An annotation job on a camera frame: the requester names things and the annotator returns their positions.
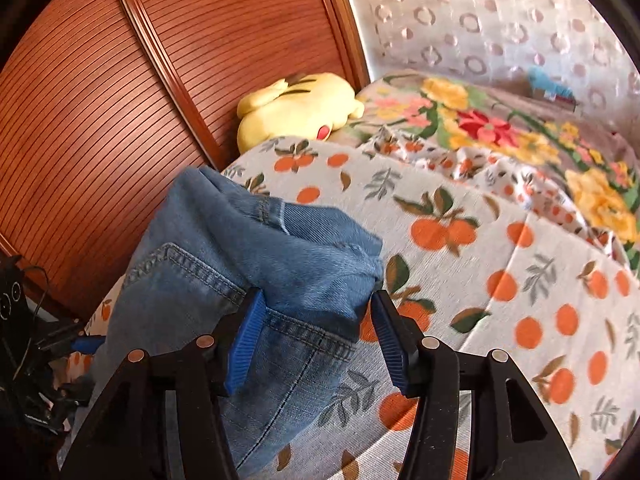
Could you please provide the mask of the blue denim jeans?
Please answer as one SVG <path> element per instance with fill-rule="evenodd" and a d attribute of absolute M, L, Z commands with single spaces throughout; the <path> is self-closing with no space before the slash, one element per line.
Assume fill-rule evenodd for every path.
<path fill-rule="evenodd" d="M 180 350 L 259 289 L 266 308 L 247 378 L 220 404 L 236 471 L 253 477 L 334 395 L 382 282 L 381 252 L 378 237 L 336 208 L 186 168 L 132 255 L 89 378 L 102 391 L 131 350 Z"/>

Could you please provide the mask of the floral blanket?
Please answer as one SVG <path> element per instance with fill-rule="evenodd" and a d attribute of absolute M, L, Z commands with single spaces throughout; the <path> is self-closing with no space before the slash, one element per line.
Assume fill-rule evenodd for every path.
<path fill-rule="evenodd" d="M 331 141 L 475 185 L 639 269 L 639 157 L 596 120 L 515 94 L 403 70 L 358 98 Z"/>

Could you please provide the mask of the wooden headboard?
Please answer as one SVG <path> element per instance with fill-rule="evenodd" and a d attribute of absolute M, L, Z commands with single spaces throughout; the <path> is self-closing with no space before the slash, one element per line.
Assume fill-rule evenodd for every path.
<path fill-rule="evenodd" d="M 1 249 L 88 318 L 175 174 L 238 154 L 242 96 L 369 80 L 348 0 L 1 0 Z"/>

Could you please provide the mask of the yellow Pikachu plush toy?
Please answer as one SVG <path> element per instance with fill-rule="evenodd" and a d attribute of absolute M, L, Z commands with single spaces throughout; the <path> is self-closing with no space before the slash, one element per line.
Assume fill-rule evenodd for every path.
<path fill-rule="evenodd" d="M 240 99 L 236 107 L 240 121 L 236 142 L 239 152 L 245 153 L 280 136 L 324 141 L 363 113 L 363 102 L 340 76 L 288 76 Z"/>

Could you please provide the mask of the box with blue cloth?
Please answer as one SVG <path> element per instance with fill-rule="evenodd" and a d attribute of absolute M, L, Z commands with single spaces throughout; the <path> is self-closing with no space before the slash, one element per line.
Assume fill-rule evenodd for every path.
<path fill-rule="evenodd" d="M 550 78 L 538 67 L 530 68 L 527 71 L 527 81 L 530 96 L 533 99 L 553 104 L 571 112 L 574 112 L 578 107 L 573 91 L 565 84 Z"/>

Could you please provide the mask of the circle pattern sheer curtain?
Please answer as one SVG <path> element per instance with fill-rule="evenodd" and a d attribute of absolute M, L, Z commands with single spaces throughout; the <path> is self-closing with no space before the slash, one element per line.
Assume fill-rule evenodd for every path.
<path fill-rule="evenodd" d="M 413 68 L 528 91 L 538 68 L 578 110 L 639 143 L 639 72 L 588 0 L 349 0 L 369 76 Z"/>

